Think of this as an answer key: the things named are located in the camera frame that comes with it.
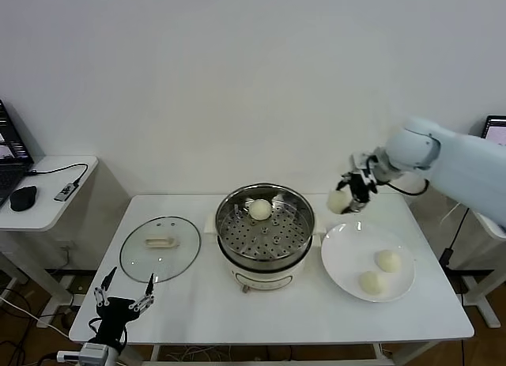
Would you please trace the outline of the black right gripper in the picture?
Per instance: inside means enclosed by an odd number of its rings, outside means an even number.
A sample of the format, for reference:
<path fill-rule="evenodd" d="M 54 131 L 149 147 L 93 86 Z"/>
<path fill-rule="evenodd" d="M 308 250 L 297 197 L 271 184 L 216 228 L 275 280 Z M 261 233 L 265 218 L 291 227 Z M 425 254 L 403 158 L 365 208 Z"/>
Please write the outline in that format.
<path fill-rule="evenodd" d="M 352 193 L 352 198 L 345 204 L 343 214 L 359 213 L 368 203 L 370 194 L 377 194 L 377 181 L 373 173 L 376 165 L 375 155 L 353 154 L 351 156 L 352 171 L 341 175 L 336 191 L 346 188 Z"/>

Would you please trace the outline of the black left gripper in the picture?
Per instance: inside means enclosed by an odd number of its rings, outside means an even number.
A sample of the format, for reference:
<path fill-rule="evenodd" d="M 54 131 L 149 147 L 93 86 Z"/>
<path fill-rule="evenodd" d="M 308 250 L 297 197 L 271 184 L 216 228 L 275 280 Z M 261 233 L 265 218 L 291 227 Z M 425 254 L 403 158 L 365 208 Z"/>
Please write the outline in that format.
<path fill-rule="evenodd" d="M 110 297 L 108 289 L 115 275 L 117 267 L 102 280 L 99 287 L 95 287 L 96 313 L 100 318 L 100 326 L 94 338 L 95 343 L 101 345 L 120 345 L 121 337 L 126 325 L 138 319 L 138 311 L 146 311 L 154 302 L 154 274 L 151 274 L 144 295 L 136 301 L 127 298 Z"/>

